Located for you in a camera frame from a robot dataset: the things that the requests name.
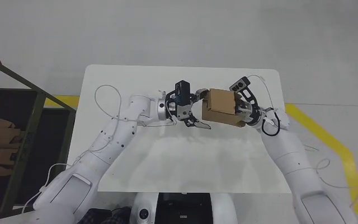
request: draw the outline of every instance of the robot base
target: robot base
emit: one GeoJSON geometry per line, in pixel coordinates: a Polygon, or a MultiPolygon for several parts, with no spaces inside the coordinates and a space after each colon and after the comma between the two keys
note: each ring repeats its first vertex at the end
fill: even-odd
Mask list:
{"type": "Polygon", "coordinates": [[[138,193],[130,224],[237,224],[234,203],[225,193],[138,193]]]}

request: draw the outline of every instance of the wire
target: wire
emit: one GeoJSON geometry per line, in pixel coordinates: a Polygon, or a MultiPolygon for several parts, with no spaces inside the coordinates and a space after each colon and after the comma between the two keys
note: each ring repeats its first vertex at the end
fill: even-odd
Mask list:
{"type": "Polygon", "coordinates": [[[278,134],[280,133],[280,130],[281,130],[280,119],[279,119],[279,117],[277,116],[276,112],[274,112],[274,114],[275,114],[275,117],[276,117],[276,119],[277,119],[277,132],[276,132],[275,134],[268,134],[268,133],[264,130],[263,125],[265,124],[265,121],[266,121],[265,119],[262,121],[262,125],[261,125],[262,132],[264,132],[265,135],[271,136],[271,137],[278,135],[278,134]]]}
{"type": "Polygon", "coordinates": [[[270,92],[269,92],[269,88],[267,88],[267,86],[266,86],[265,79],[263,79],[263,77],[258,76],[256,74],[251,74],[251,75],[247,76],[247,78],[250,78],[251,76],[255,76],[255,77],[259,78],[261,80],[261,82],[265,85],[265,88],[267,90],[268,96],[270,98],[271,106],[274,108],[274,104],[272,103],[272,98],[271,98],[271,95],[270,95],[270,92]]]}
{"type": "Polygon", "coordinates": [[[314,147],[312,147],[312,146],[306,146],[306,145],[305,145],[305,147],[308,147],[308,148],[313,149],[313,150],[308,150],[308,149],[305,148],[306,151],[309,151],[309,152],[319,152],[319,149],[314,148],[314,147]]]}
{"type": "Polygon", "coordinates": [[[113,213],[114,211],[117,211],[117,210],[120,210],[120,209],[124,209],[124,208],[115,208],[111,212],[113,213]]]}
{"type": "MultiPolygon", "coordinates": [[[[317,149],[317,148],[315,148],[315,147],[312,147],[312,146],[306,146],[306,147],[314,149],[314,150],[307,150],[307,149],[306,149],[306,150],[309,151],[309,152],[316,152],[316,151],[319,152],[319,149],[317,149]]],[[[333,188],[339,188],[339,189],[358,189],[358,186],[336,186],[336,185],[330,184],[330,183],[326,182],[325,180],[323,180],[323,178],[322,178],[321,175],[319,174],[318,170],[323,170],[323,169],[327,168],[330,164],[331,164],[331,160],[328,159],[328,158],[324,158],[324,159],[320,160],[320,161],[317,163],[317,165],[315,166],[315,168],[313,168],[313,169],[316,171],[318,177],[320,178],[320,180],[321,180],[322,182],[324,182],[326,185],[331,186],[331,187],[333,187],[333,188]],[[319,167],[319,165],[320,165],[323,161],[327,161],[328,163],[327,163],[325,166],[319,167]]],[[[358,197],[356,197],[356,198],[353,200],[352,204],[350,204],[349,207],[352,208],[352,207],[355,205],[355,203],[357,203],[357,202],[358,202],[358,197]]]]}
{"type": "Polygon", "coordinates": [[[38,192],[37,194],[35,194],[32,198],[30,198],[30,199],[25,203],[25,205],[22,207],[21,214],[23,214],[23,213],[25,212],[25,208],[26,208],[26,206],[29,204],[29,202],[32,201],[34,198],[36,198],[39,194],[41,194],[41,192],[43,192],[42,189],[47,186],[47,184],[48,184],[48,182],[49,182],[49,180],[50,180],[51,169],[52,169],[54,166],[57,166],[57,165],[65,165],[65,166],[70,166],[70,167],[72,166],[72,165],[70,165],[70,164],[53,164],[52,166],[50,166],[49,172],[48,172],[48,174],[47,174],[46,183],[40,188],[40,190],[39,190],[39,192],[38,192]]]}
{"type": "Polygon", "coordinates": [[[100,150],[104,149],[104,148],[107,147],[108,144],[113,140],[113,136],[114,136],[114,135],[116,134],[116,132],[117,132],[118,125],[119,125],[119,121],[120,121],[119,115],[120,115],[121,106],[122,106],[122,96],[121,96],[121,93],[119,93],[119,90],[118,90],[116,87],[114,87],[114,86],[112,86],[112,85],[101,85],[101,86],[98,86],[98,88],[96,88],[96,90],[95,90],[95,102],[96,102],[98,108],[100,108],[100,110],[101,110],[103,113],[105,113],[107,116],[109,116],[109,117],[111,117],[111,118],[113,118],[113,119],[116,119],[116,120],[117,120],[117,123],[116,123],[116,127],[115,127],[115,129],[114,129],[114,131],[113,131],[113,134],[112,134],[112,136],[111,136],[111,139],[110,139],[102,148],[99,148],[99,149],[97,149],[97,150],[89,150],[89,151],[91,151],[91,152],[97,152],[97,151],[100,151],[100,150]],[[108,86],[108,87],[113,88],[113,89],[118,93],[118,95],[119,95],[120,102],[119,102],[118,113],[117,113],[117,116],[116,116],[116,117],[114,117],[114,116],[110,115],[109,113],[107,113],[107,112],[99,105],[99,103],[98,103],[98,101],[97,101],[97,91],[98,91],[100,88],[105,87],[105,86],[108,86]]]}
{"type": "MultiPolygon", "coordinates": [[[[112,138],[111,140],[109,140],[103,147],[99,148],[99,149],[96,149],[96,150],[92,150],[92,149],[88,149],[88,150],[85,150],[84,152],[82,152],[79,156],[77,156],[77,158],[75,159],[75,161],[73,162],[73,165],[76,164],[82,157],[83,155],[87,152],[87,151],[90,151],[90,152],[97,152],[97,151],[100,151],[102,149],[104,149],[105,147],[108,146],[108,144],[113,140],[113,136],[116,134],[117,132],[117,129],[118,129],[118,126],[119,126],[119,121],[120,120],[124,120],[124,119],[120,119],[120,110],[121,110],[121,106],[122,106],[122,96],[121,96],[121,93],[119,93],[119,90],[112,86],[112,85],[101,85],[101,86],[98,86],[98,88],[96,88],[95,90],[95,103],[96,105],[98,106],[98,108],[103,112],[105,113],[107,116],[109,116],[110,118],[112,119],[116,119],[117,120],[117,123],[116,123],[116,127],[115,127],[115,130],[113,131],[113,134],[112,134],[112,138]],[[98,100],[97,100],[97,91],[102,88],[102,87],[111,87],[113,88],[118,96],[119,96],[119,99],[120,99],[120,103],[119,103],[119,107],[118,107],[118,113],[117,113],[117,116],[112,116],[111,114],[107,113],[101,106],[100,104],[98,103],[98,100]]],[[[169,115],[171,116],[171,120],[172,120],[172,124],[162,124],[162,125],[145,125],[144,123],[142,123],[142,126],[143,127],[148,127],[148,128],[154,128],[154,127],[164,127],[164,126],[172,126],[172,125],[176,125],[177,124],[177,121],[174,119],[173,115],[169,112],[169,115]]]]}

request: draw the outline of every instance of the yellow floor stripe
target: yellow floor stripe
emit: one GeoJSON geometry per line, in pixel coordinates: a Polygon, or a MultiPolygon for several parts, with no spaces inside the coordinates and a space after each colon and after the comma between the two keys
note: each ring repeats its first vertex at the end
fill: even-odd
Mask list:
{"type": "MultiPolygon", "coordinates": [[[[55,97],[73,108],[76,108],[78,106],[79,96],[55,95],[55,97]]],[[[45,106],[60,106],[60,105],[47,98],[45,101],[45,106]]]]}
{"type": "MultiPolygon", "coordinates": [[[[348,186],[358,186],[358,172],[352,152],[295,105],[285,104],[285,107],[288,115],[307,128],[307,130],[312,132],[312,134],[340,156],[348,186]]],[[[358,197],[357,188],[351,188],[349,191],[352,201],[358,197]]],[[[358,214],[358,203],[354,205],[353,209],[358,214]]]]}

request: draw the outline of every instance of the cardboard box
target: cardboard box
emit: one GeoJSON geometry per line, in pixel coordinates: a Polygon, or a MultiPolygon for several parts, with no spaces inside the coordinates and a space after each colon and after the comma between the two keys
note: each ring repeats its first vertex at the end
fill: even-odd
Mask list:
{"type": "Polygon", "coordinates": [[[15,136],[19,136],[19,135],[20,135],[20,129],[0,128],[0,144],[9,144],[14,139],[15,136]]]}
{"type": "Polygon", "coordinates": [[[0,149],[0,164],[13,165],[16,160],[17,149],[0,149]]]}
{"type": "Polygon", "coordinates": [[[235,115],[235,101],[240,98],[241,95],[235,92],[211,88],[202,101],[202,119],[236,127],[245,126],[241,117],[235,115]]]}
{"type": "Polygon", "coordinates": [[[0,149],[1,148],[15,149],[15,148],[20,148],[20,145],[21,145],[21,143],[0,144],[0,149]]]}
{"type": "Polygon", "coordinates": [[[23,137],[25,136],[25,131],[20,131],[20,134],[18,136],[15,136],[12,140],[11,140],[11,144],[15,144],[15,143],[20,143],[23,140],[23,137]]]}
{"type": "Polygon", "coordinates": [[[12,169],[7,169],[0,166],[0,176],[10,176],[12,174],[12,169]]]}
{"type": "Polygon", "coordinates": [[[0,119],[0,128],[15,128],[15,125],[12,122],[0,119]]]}

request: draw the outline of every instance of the black cloth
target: black cloth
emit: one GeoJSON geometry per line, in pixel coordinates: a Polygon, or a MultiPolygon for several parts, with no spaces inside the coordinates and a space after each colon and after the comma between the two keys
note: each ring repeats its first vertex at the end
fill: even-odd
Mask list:
{"type": "Polygon", "coordinates": [[[130,207],[115,209],[113,215],[110,210],[91,208],[77,224],[128,224],[130,207]]]}

